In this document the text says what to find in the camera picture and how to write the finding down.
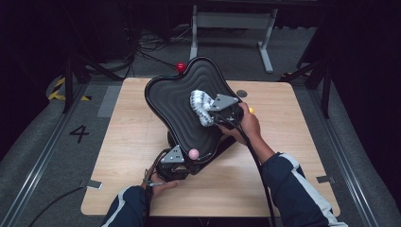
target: metal bar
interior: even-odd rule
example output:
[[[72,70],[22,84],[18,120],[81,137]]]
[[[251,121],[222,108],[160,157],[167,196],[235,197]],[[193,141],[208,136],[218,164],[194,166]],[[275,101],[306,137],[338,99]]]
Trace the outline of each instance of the metal bar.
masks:
[[[28,176],[26,177],[26,181],[22,186],[20,192],[18,193],[17,197],[15,198],[12,206],[8,210],[6,216],[4,217],[3,221],[0,223],[0,226],[4,227],[12,227],[15,226],[17,223],[18,218],[24,212],[27,202],[30,199],[33,191],[35,190],[39,180],[42,178],[44,174],[44,170],[49,163],[51,156],[54,153],[54,147],[57,144],[62,131],[65,128],[69,118],[72,115],[72,112],[75,110],[76,106],[78,105],[78,101],[84,95],[84,92],[87,88],[87,84],[80,84],[77,89],[77,93],[74,96],[74,102],[69,109],[69,111],[63,114],[56,126],[53,130],[49,140],[47,141],[44,149],[39,156],[38,160],[35,163],[35,166],[31,169]]]
[[[345,155],[345,152],[340,144],[340,140],[334,131],[333,125],[330,119],[324,117],[323,111],[320,107],[320,99],[315,90],[308,90],[309,96],[312,99],[316,110],[319,111],[319,117],[327,131],[330,141],[334,148],[334,156],[336,157],[337,163],[339,164],[342,176],[348,186],[352,198],[354,199],[355,205],[359,211],[359,214],[363,220],[365,226],[378,226],[375,219],[375,215],[372,212],[369,203],[367,202],[363,190],[360,186],[359,179],[357,178],[354,170],[351,168],[350,163]]]

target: jacket sleeve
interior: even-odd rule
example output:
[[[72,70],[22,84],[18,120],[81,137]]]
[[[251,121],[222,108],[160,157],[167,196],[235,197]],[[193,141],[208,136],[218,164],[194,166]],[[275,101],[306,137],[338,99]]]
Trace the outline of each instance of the jacket sleeve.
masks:
[[[141,186],[125,188],[115,197],[101,227],[142,227],[146,211],[145,189]]]
[[[290,155],[276,153],[262,165],[264,184],[284,226],[347,226],[337,222],[328,201],[305,179]]]

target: black and yellow tape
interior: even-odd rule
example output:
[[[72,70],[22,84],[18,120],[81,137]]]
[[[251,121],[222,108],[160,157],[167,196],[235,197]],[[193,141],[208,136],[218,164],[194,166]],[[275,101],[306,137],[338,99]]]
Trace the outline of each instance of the black and yellow tape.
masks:
[[[57,100],[65,100],[65,95],[59,95],[59,90],[62,87],[62,85],[65,83],[65,76],[61,76],[59,81],[57,81],[56,85],[53,88],[53,91],[51,92],[49,96],[49,100],[51,99],[57,99]],[[83,96],[81,101],[90,101],[92,100],[91,96]]]

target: wooden table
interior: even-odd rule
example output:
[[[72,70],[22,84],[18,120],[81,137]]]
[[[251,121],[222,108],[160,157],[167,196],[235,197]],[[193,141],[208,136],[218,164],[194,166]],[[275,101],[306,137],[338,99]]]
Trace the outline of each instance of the wooden table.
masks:
[[[148,107],[144,88],[149,79],[126,79],[98,155],[92,180],[103,182],[100,190],[88,189],[81,211],[105,215],[118,192],[140,184],[145,168],[167,145],[167,129]],[[287,83],[228,81],[234,92],[255,109],[262,135],[275,151],[292,155],[302,165],[307,179],[340,214],[325,176],[298,101]],[[151,216],[169,217],[268,217],[265,192],[248,149],[234,144],[196,176],[189,175],[178,188],[152,201]]]

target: red ball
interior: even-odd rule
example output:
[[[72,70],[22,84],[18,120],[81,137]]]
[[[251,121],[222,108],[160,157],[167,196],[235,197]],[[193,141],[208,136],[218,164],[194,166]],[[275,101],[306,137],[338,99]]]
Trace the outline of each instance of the red ball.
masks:
[[[184,63],[182,63],[182,62],[179,62],[179,63],[176,64],[176,69],[177,69],[179,74],[183,74],[183,72],[186,69],[186,65]]]

